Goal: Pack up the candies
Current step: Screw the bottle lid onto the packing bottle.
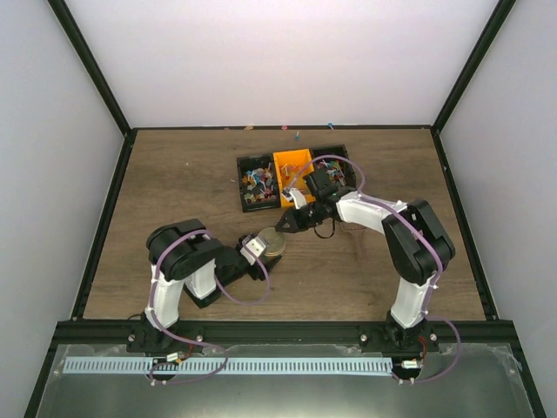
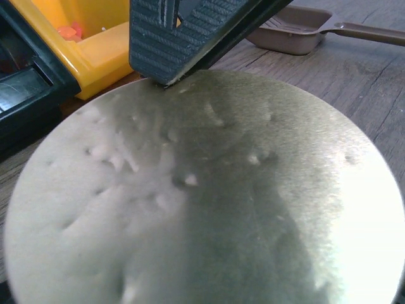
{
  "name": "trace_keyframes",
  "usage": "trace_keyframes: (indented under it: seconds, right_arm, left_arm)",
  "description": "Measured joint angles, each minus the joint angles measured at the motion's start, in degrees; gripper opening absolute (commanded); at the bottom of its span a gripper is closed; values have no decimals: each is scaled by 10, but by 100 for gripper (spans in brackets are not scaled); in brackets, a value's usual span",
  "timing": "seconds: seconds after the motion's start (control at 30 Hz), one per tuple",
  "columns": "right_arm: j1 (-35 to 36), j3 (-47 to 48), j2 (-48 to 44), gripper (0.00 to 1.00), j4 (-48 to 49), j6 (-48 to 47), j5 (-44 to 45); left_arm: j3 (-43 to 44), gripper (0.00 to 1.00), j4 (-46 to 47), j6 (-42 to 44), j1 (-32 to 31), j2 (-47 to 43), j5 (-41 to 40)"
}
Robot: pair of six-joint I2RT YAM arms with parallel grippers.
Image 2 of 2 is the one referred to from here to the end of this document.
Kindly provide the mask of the orange candy bin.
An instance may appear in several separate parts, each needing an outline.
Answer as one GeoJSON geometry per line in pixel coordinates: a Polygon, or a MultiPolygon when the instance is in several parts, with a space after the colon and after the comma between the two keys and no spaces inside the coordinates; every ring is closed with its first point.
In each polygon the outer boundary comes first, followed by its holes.
{"type": "Polygon", "coordinates": [[[85,100],[132,73],[129,1],[12,1],[69,69],[85,100]]]}

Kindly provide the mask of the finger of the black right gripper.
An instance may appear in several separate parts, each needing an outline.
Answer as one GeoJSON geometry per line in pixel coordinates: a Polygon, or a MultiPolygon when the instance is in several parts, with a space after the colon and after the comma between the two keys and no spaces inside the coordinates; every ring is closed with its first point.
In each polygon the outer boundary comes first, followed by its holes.
{"type": "Polygon", "coordinates": [[[130,67],[163,86],[191,74],[190,69],[243,16],[251,1],[130,1],[130,67]]]}
{"type": "Polygon", "coordinates": [[[195,73],[213,66],[236,44],[290,3],[291,1],[251,1],[252,8],[243,8],[244,15],[237,22],[232,22],[233,27],[197,61],[189,72],[195,73]]]}

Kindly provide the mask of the gold round lid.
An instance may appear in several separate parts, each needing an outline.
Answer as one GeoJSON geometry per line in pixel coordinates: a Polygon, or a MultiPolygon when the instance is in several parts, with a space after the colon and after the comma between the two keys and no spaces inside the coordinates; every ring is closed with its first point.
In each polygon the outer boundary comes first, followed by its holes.
{"type": "Polygon", "coordinates": [[[205,70],[61,122],[16,183],[4,256],[17,303],[392,303],[404,208],[340,111],[205,70]]]}

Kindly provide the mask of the brown plastic scoop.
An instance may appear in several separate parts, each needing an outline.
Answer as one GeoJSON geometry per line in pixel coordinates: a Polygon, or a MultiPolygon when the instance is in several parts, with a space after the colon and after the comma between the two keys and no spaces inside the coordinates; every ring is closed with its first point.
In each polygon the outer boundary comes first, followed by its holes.
{"type": "Polygon", "coordinates": [[[345,22],[325,9],[288,5],[246,39],[258,48],[295,56],[306,55],[327,33],[404,46],[404,32],[345,22]]]}

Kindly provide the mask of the black candy bin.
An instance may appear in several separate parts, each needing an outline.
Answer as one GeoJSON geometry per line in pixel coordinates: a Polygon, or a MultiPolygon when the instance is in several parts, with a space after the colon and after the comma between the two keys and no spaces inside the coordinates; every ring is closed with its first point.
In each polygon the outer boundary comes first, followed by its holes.
{"type": "Polygon", "coordinates": [[[75,77],[10,1],[1,1],[1,151],[59,118],[75,77]]]}

